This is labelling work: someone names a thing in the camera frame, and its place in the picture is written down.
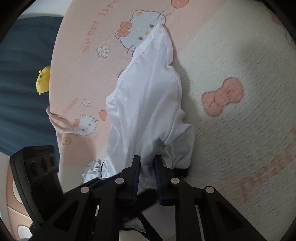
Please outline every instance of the yellow plush toy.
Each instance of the yellow plush toy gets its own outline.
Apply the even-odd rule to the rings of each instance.
[[[49,77],[50,66],[44,67],[43,70],[39,70],[39,76],[36,81],[36,90],[41,95],[49,91]]]

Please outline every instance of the white wall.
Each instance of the white wall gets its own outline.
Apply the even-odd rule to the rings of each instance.
[[[6,198],[8,164],[9,157],[0,152],[0,216],[8,230],[12,233]]]
[[[64,16],[72,0],[36,0],[19,18]]]

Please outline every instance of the mattress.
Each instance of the mattress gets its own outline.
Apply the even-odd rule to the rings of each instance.
[[[279,240],[296,215],[296,47],[257,1],[74,0],[54,48],[47,110],[63,189],[104,160],[106,97],[157,23],[172,38],[184,122],[195,127],[186,181],[214,186],[268,241]]]

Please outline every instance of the blue blanket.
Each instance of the blue blanket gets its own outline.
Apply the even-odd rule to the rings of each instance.
[[[17,20],[0,44],[0,152],[11,156],[26,146],[53,145],[55,129],[45,109],[49,94],[36,91],[39,70],[51,64],[62,17]]]

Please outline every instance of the crumpled fabric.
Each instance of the crumpled fabric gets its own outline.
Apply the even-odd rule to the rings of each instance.
[[[102,178],[101,168],[102,168],[102,163],[100,159],[89,163],[88,167],[85,169],[84,173],[82,174],[84,183],[87,183],[88,181],[93,180],[97,177]]]
[[[195,131],[182,121],[182,86],[172,61],[172,41],[158,24],[136,48],[115,90],[106,98],[111,130],[102,177],[109,178],[130,167],[134,155],[138,155],[138,193],[156,189],[156,155],[161,155],[164,166],[171,169],[186,169],[191,163]],[[156,203],[142,214],[164,240],[174,235],[174,207]],[[127,225],[143,229],[137,218]]]

